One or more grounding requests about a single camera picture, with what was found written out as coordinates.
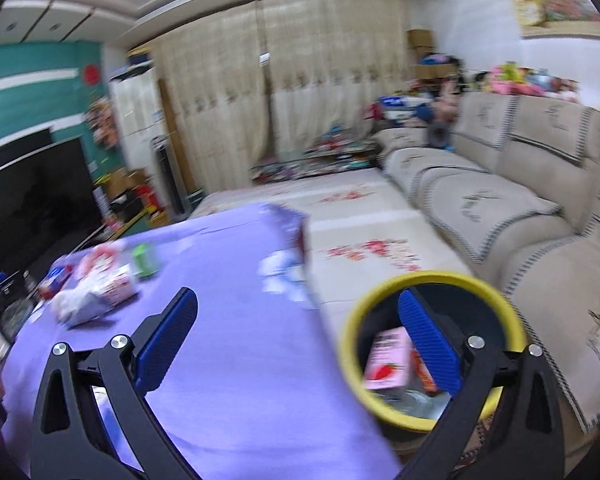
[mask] strawberry milk carton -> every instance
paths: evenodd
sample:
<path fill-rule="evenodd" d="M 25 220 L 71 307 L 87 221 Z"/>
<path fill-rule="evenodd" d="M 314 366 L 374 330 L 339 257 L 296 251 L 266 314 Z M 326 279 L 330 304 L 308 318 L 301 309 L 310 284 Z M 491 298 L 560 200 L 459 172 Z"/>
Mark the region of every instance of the strawberry milk carton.
<path fill-rule="evenodd" d="M 387 390 L 402 388 L 409 380 L 411 339 L 401 326 L 376 334 L 366 360 L 365 388 Z"/>

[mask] painting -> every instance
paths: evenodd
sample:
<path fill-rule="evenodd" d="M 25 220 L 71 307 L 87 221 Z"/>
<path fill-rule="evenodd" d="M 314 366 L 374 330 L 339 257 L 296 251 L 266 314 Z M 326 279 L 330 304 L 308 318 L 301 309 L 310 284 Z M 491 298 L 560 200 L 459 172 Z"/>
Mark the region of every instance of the painting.
<path fill-rule="evenodd" d="M 524 38 L 583 36 L 600 39 L 600 14 L 591 0 L 513 0 Z"/>

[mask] tower fan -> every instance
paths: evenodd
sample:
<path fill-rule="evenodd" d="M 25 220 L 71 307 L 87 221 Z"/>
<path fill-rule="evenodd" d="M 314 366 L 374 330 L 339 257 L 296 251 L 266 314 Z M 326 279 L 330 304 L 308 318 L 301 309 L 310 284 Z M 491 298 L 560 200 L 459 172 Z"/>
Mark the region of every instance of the tower fan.
<path fill-rule="evenodd" d="M 180 174 L 178 160 L 166 136 L 154 137 L 151 141 L 157 176 L 167 192 L 173 220 L 179 222 L 191 215 L 192 209 Z"/>

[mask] red circular decoration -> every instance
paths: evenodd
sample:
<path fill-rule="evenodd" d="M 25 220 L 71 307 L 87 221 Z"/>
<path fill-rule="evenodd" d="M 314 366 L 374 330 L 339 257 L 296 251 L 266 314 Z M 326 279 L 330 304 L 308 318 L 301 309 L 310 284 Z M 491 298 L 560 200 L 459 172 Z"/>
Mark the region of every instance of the red circular decoration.
<path fill-rule="evenodd" d="M 100 82 L 100 70 L 93 63 L 88 64 L 84 67 L 82 77 L 88 86 L 96 86 Z"/>

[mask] beige sofa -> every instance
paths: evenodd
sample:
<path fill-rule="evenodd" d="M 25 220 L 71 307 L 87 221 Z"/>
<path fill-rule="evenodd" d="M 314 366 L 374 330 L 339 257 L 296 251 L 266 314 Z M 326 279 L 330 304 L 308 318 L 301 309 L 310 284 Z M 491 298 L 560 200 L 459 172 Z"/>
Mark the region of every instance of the beige sofa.
<path fill-rule="evenodd" d="M 545 349 L 571 468 L 600 430 L 600 112 L 471 92 L 452 137 L 455 153 L 397 150 L 385 173 Z"/>

